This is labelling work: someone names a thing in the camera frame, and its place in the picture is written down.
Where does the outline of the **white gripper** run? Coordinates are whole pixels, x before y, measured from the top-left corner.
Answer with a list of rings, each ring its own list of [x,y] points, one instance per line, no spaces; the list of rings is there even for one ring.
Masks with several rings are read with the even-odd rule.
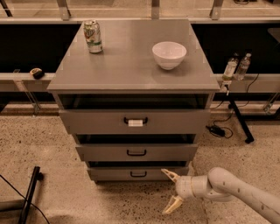
[[[163,210],[163,214],[171,214],[179,208],[184,200],[190,198],[203,198],[209,192],[207,176],[179,176],[173,171],[162,169],[172,182],[176,183],[176,192],[178,196],[171,196],[167,206]]]

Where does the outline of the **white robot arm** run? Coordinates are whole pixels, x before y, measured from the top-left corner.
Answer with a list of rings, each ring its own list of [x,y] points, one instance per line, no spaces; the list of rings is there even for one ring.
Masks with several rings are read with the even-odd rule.
[[[236,197],[271,224],[280,224],[280,199],[277,196],[240,180],[223,168],[214,167],[204,176],[179,176],[167,169],[161,172],[175,183],[177,193],[171,197],[163,214],[172,213],[191,198],[227,202]]]

